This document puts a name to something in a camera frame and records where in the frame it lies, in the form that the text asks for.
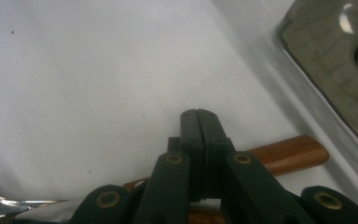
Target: silver metal object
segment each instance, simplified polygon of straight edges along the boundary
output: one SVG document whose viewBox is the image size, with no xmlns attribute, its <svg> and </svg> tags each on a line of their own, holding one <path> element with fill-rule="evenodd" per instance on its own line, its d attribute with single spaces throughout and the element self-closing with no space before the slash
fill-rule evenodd
<svg viewBox="0 0 358 224">
<path fill-rule="evenodd" d="M 0 217 L 22 213 L 37 207 L 59 202 L 61 201 L 9 200 L 0 196 Z"/>
</svg>

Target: brown wooden handle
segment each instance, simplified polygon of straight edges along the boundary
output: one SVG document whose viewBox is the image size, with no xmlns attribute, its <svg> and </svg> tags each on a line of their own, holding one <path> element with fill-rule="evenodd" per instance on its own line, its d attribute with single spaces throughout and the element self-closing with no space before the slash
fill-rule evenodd
<svg viewBox="0 0 358 224">
<path fill-rule="evenodd" d="M 307 136 L 283 140 L 263 147 L 248 150 L 255 155 L 273 175 L 285 175 L 325 163 L 329 154 L 316 140 Z M 131 181 L 124 185 L 133 189 L 148 178 Z M 191 207 L 188 224 L 224 224 L 225 220 L 217 209 Z"/>
</svg>

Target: white surface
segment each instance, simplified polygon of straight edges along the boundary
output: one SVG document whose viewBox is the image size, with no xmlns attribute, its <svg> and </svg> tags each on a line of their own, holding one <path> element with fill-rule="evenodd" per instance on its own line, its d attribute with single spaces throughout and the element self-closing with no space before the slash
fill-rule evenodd
<svg viewBox="0 0 358 224">
<path fill-rule="evenodd" d="M 76 198 L 148 176 L 180 113 L 204 108 L 237 150 L 316 138 L 330 162 L 279 180 L 358 203 L 341 153 L 358 142 L 274 42 L 291 5 L 0 1 L 0 195 Z"/>
</svg>

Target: wooden handle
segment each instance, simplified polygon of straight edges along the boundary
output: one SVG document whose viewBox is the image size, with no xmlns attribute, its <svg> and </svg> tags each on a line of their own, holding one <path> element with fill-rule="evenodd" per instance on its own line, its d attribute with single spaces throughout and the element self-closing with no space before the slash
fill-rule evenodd
<svg viewBox="0 0 358 224">
<path fill-rule="evenodd" d="M 327 150 L 307 135 L 283 140 L 263 147 L 248 150 L 255 155 L 273 175 L 285 175 L 295 171 L 325 163 L 329 154 Z M 133 189 L 148 178 L 135 180 L 124 185 Z M 224 224 L 218 209 L 191 207 L 188 213 L 188 224 Z"/>
</svg>

